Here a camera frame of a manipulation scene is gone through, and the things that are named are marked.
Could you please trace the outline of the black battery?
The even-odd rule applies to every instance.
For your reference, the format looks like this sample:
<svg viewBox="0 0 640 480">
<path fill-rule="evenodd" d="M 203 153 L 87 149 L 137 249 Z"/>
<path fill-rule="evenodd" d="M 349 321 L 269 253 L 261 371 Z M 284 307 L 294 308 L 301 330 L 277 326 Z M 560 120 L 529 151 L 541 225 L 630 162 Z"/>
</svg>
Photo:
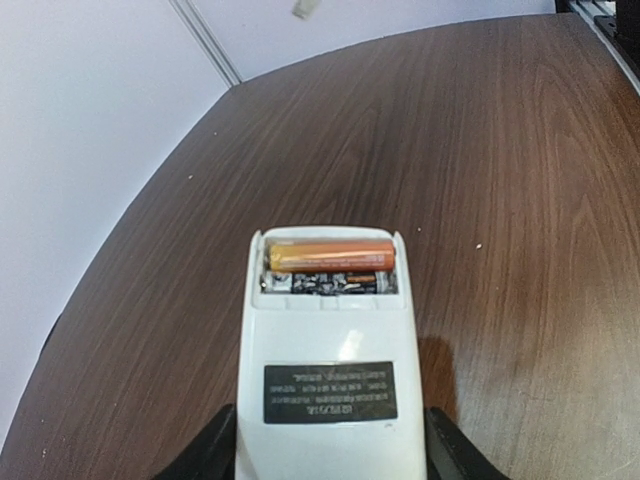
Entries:
<svg viewBox="0 0 640 480">
<path fill-rule="evenodd" d="M 384 271 L 267 272 L 261 277 L 260 286 L 265 294 L 341 296 L 397 293 L 397 282 L 394 274 Z"/>
</svg>

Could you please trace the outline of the orange battery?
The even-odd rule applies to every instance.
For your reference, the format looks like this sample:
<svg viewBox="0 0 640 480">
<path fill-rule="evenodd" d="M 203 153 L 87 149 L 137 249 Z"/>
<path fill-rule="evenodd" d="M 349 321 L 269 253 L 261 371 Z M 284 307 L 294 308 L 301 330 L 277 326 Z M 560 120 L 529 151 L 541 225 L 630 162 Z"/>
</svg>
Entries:
<svg viewBox="0 0 640 480">
<path fill-rule="evenodd" d="M 271 270 L 285 273 L 391 271 L 395 248 L 391 240 L 344 240 L 272 243 L 267 253 Z"/>
</svg>

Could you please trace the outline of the white remote control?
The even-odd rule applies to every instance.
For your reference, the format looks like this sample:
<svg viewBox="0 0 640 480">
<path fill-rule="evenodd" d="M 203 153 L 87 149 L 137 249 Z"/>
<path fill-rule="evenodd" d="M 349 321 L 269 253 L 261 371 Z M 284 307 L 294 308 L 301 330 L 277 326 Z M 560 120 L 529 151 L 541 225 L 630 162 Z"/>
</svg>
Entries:
<svg viewBox="0 0 640 480">
<path fill-rule="evenodd" d="M 388 294 L 268 293 L 267 249 L 289 240 L 388 240 Z M 405 242 L 376 228 L 255 233 L 239 351 L 238 479 L 423 479 L 423 398 Z"/>
</svg>

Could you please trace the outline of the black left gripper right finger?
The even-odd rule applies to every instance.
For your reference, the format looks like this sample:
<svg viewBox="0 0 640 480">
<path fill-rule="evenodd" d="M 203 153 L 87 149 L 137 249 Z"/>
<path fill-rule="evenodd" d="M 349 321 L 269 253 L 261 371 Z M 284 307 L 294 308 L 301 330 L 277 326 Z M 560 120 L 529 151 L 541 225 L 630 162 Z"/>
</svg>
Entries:
<svg viewBox="0 0 640 480">
<path fill-rule="evenodd" d="M 438 407 L 424 409 L 429 479 L 508 480 Z"/>
</svg>

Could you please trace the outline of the aluminium left corner post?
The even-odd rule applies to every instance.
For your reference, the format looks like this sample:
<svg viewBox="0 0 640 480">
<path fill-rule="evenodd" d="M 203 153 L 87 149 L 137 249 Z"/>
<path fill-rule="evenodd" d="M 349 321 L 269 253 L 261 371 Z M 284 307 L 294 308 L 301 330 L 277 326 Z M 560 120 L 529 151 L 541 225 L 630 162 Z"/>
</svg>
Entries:
<svg viewBox="0 0 640 480">
<path fill-rule="evenodd" d="M 170 0 L 169 3 L 225 84 L 229 88 L 242 84 L 242 75 L 215 37 L 196 3 L 191 0 Z"/>
</svg>

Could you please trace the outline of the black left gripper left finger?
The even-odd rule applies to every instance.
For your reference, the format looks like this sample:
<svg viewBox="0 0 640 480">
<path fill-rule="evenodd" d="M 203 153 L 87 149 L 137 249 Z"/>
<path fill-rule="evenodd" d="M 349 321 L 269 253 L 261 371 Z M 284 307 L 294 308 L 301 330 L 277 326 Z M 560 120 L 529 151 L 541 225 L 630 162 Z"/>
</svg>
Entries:
<svg viewBox="0 0 640 480">
<path fill-rule="evenodd" d="M 153 480 L 234 479 L 236 407 L 224 405 Z"/>
</svg>

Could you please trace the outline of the aluminium front rail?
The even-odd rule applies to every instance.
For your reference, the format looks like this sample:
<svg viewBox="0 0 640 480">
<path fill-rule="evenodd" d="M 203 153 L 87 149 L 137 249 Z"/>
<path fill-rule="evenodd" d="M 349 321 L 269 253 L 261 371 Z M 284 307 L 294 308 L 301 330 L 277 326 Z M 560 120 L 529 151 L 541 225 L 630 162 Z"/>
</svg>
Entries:
<svg viewBox="0 0 640 480">
<path fill-rule="evenodd" d="M 639 2 L 555 0 L 557 13 L 576 13 L 609 50 L 639 93 Z"/>
</svg>

